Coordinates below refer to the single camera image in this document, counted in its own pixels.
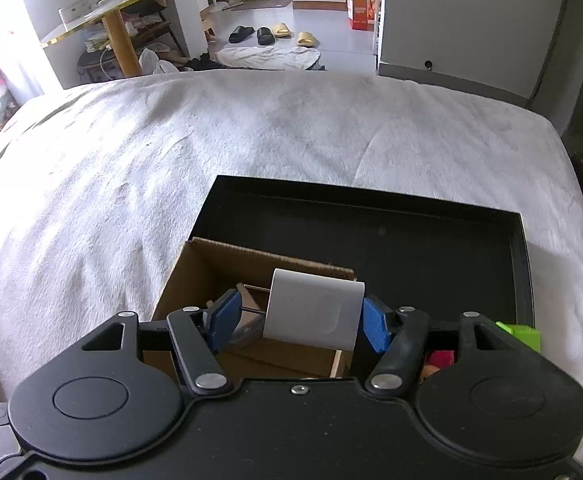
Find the red figurine with beer mug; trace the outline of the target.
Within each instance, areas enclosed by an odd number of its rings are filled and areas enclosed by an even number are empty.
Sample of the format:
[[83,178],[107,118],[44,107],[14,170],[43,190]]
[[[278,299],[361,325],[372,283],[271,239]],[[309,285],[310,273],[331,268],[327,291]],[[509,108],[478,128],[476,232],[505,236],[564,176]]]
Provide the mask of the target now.
[[419,382],[422,384],[427,378],[452,366],[456,361],[456,352],[453,350],[436,350],[433,351],[425,359],[423,368],[421,369],[421,376]]

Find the white power adapter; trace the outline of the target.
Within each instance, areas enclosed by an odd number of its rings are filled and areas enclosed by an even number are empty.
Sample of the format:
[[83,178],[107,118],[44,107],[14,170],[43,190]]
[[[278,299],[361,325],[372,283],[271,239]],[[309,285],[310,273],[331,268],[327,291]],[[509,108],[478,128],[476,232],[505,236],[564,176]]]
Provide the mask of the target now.
[[351,351],[357,341],[365,284],[276,269],[263,336],[290,344]]

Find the pink cube robot toy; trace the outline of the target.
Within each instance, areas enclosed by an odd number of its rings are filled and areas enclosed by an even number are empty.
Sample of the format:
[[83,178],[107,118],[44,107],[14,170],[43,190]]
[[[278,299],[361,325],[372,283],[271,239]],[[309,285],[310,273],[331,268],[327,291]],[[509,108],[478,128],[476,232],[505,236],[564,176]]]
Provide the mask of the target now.
[[244,347],[262,338],[265,315],[250,311],[242,311],[240,320],[229,338],[229,345]]

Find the brown cardboard box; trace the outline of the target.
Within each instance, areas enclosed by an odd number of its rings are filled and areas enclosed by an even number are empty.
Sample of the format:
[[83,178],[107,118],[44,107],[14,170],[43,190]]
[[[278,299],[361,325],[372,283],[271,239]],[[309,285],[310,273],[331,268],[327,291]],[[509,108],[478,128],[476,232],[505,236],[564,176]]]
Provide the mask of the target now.
[[[180,252],[152,318],[163,321],[177,309],[209,307],[231,288],[240,293],[243,311],[264,314],[276,269],[355,278],[353,270],[340,266],[195,237]],[[228,345],[216,358],[239,384],[244,378],[343,378],[350,373],[352,353],[262,337],[244,347]]]

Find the black shallow tray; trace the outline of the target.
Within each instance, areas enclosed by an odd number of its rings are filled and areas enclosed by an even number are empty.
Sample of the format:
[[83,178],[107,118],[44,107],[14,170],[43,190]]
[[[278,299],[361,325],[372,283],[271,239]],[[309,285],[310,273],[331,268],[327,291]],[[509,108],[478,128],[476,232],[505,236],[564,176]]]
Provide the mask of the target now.
[[532,325],[520,214],[320,183],[217,177],[192,240],[338,266],[387,306]]

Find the white fuzzy blanket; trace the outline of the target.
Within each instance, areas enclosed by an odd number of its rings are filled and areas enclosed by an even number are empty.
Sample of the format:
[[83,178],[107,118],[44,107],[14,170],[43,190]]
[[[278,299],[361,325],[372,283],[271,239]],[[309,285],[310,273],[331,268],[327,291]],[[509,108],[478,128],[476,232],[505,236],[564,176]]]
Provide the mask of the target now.
[[518,212],[543,354],[583,385],[583,195],[548,120],[385,77],[210,70],[45,94],[0,132],[0,400],[116,312],[154,314],[220,174]]

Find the white floor mat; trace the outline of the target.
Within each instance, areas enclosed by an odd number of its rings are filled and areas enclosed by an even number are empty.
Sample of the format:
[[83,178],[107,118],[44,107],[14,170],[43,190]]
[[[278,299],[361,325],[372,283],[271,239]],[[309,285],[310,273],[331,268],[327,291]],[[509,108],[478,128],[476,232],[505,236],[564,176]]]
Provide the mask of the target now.
[[216,62],[244,70],[309,70],[320,62],[321,52],[305,47],[223,48],[216,52]]

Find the black slipper left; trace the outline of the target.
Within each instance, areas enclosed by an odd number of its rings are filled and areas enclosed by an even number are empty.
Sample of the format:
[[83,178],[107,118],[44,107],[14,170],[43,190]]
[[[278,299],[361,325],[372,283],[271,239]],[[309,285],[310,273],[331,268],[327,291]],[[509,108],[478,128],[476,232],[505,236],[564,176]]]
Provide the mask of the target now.
[[251,26],[238,25],[227,38],[230,44],[240,44],[254,34],[254,28]]

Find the black slipper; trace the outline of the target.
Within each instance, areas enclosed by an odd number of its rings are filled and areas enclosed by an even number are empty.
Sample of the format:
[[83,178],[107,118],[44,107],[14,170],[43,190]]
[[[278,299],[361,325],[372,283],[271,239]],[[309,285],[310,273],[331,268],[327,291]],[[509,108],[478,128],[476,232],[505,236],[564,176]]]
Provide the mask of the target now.
[[256,41],[258,41],[259,46],[268,47],[275,44],[276,37],[268,27],[260,27],[256,31]]
[[230,44],[240,44],[254,34],[254,28],[251,26],[238,25],[227,38]]

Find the black slipper right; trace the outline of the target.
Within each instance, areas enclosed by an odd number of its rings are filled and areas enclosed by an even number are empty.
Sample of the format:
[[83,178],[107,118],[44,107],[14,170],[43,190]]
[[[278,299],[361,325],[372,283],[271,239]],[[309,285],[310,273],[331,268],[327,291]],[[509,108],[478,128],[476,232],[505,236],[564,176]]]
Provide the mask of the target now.
[[260,27],[256,31],[256,41],[258,41],[259,46],[268,47],[275,44],[276,37],[268,27]]

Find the yellow slipper right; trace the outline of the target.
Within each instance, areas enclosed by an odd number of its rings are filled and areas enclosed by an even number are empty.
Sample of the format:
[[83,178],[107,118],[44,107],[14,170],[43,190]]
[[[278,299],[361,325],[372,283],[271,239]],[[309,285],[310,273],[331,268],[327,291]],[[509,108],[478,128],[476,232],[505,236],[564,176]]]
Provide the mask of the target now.
[[299,32],[297,38],[297,45],[304,48],[316,48],[319,42],[311,34],[311,32]]

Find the yellow slipper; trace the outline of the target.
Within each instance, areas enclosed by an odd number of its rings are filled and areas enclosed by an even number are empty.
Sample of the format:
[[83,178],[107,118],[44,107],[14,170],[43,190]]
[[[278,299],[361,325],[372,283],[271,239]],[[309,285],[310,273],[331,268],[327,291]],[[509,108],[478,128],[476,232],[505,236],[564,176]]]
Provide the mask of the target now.
[[293,34],[285,23],[278,23],[272,27],[273,35],[276,38],[290,38]]
[[311,34],[311,32],[299,32],[297,38],[297,45],[304,48],[316,48],[319,42]]

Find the yellow slipper left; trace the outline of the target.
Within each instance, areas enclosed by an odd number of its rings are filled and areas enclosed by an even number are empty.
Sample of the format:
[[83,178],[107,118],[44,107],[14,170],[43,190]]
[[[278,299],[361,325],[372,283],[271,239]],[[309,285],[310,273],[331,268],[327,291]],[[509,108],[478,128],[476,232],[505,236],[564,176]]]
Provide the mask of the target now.
[[273,35],[276,38],[290,38],[293,34],[285,23],[278,23],[272,27]]

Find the white cabinet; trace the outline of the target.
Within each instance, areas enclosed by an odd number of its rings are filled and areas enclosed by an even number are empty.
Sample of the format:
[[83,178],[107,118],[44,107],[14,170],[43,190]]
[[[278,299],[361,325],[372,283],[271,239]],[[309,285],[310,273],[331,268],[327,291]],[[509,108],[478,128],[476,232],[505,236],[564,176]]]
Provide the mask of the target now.
[[564,0],[383,0],[380,75],[527,106]]

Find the orange cardboard box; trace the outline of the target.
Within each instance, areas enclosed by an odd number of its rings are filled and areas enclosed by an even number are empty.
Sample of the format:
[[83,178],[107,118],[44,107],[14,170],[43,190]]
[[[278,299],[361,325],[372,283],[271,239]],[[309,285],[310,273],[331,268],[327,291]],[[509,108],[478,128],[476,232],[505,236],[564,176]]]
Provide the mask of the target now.
[[377,0],[347,0],[350,28],[353,30],[374,29]]

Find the round gold-edged side table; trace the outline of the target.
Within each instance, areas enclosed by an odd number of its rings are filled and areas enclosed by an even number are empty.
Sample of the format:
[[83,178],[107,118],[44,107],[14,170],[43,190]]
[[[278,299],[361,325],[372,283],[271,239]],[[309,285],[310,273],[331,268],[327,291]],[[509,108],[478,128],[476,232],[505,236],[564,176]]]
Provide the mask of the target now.
[[102,0],[90,13],[70,22],[60,24],[43,39],[41,47],[46,49],[70,35],[90,25],[102,21],[109,38],[114,56],[118,61],[125,78],[142,76],[138,57],[132,44],[132,40],[122,18],[121,11],[140,0]]

